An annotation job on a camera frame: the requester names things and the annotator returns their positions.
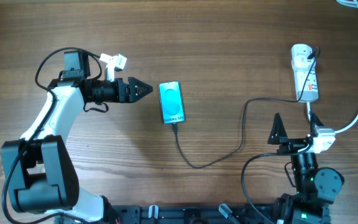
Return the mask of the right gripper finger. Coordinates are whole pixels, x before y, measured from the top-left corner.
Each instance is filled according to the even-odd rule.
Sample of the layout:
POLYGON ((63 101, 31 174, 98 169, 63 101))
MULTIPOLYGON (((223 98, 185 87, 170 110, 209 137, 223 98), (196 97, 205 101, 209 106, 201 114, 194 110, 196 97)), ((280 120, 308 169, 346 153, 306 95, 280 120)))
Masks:
POLYGON ((271 145, 279 145, 285 144, 288 142, 287 132, 285 131, 285 127, 283 125, 282 118, 280 113, 276 113, 273 119, 273 126, 268 137, 268 144, 271 145))
POLYGON ((310 135, 316 137, 324 130, 324 126, 315 113, 310 112, 309 116, 310 116, 310 135))

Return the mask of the blue screen Galaxy smartphone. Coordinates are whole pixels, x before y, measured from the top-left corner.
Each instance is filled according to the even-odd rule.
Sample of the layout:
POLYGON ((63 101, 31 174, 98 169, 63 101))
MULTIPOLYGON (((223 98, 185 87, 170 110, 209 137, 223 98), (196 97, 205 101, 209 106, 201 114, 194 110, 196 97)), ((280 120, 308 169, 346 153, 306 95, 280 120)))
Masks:
POLYGON ((158 85, 160 106, 164 124, 181 123, 185 121, 185 110, 178 81, 160 83, 158 85))

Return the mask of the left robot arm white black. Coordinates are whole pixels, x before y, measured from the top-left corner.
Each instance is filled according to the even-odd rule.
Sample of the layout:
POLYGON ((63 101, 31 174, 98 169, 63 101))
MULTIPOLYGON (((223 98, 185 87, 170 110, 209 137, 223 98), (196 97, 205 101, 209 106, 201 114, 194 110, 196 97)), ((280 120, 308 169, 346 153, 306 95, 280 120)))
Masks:
POLYGON ((65 67, 45 87, 47 100, 38 117, 19 139, 2 145, 2 212, 9 222, 17 212, 38 214, 41 221, 121 223, 106 197, 81 189, 65 143, 88 103, 94 111, 110 103, 135 103, 153 88, 134 77, 115 77, 126 64, 121 54, 96 55, 78 47, 62 52, 65 67))

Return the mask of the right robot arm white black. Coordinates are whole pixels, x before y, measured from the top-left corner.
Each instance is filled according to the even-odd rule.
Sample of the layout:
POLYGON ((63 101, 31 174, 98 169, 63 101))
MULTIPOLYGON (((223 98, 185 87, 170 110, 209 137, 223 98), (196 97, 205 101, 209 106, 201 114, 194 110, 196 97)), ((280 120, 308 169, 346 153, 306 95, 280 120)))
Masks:
POLYGON ((310 116, 310 133, 304 138, 289 138, 282 118, 276 113, 268 143, 278 145, 276 153, 251 157, 243 166, 241 185, 249 205, 266 223, 329 223, 332 205, 345 183, 343 175, 330 167, 319 167, 316 155, 327 151, 336 140, 336 133, 324 126, 318 117, 310 116), (263 157, 289 157, 296 188, 295 195, 283 194, 275 200, 269 215, 262 213, 250 199, 245 185, 247 166, 263 157))

